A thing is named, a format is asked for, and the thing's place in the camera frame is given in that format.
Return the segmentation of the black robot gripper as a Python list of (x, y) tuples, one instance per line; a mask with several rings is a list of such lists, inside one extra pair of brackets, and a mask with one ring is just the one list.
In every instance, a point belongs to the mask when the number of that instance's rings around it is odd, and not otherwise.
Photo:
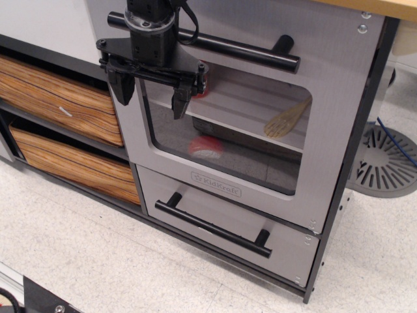
[(184, 117), (192, 89), (202, 89), (199, 59), (187, 53), (170, 31), (162, 35), (130, 33), (128, 38), (101, 38), (96, 47), (102, 53), (100, 64), (108, 82), (123, 106), (134, 93), (134, 77), (170, 85), (173, 118)]

